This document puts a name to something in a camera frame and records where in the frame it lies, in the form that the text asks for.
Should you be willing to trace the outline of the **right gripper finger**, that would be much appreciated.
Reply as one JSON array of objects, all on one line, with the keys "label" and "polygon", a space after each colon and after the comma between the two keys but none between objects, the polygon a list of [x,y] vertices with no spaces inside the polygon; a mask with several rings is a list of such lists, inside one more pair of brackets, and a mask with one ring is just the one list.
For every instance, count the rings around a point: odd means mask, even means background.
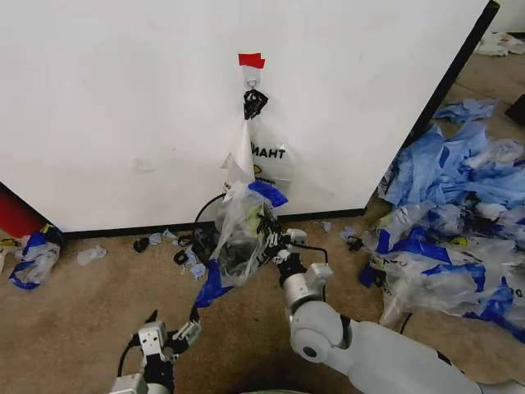
[{"label": "right gripper finger", "polygon": [[275,265],[279,265],[286,261],[289,256],[290,252],[287,246],[268,246],[256,258],[256,261],[259,267],[267,263],[274,263]]},{"label": "right gripper finger", "polygon": [[273,247],[278,245],[281,237],[281,225],[272,206],[264,204],[258,214],[258,219],[257,233],[263,236],[265,246]]}]

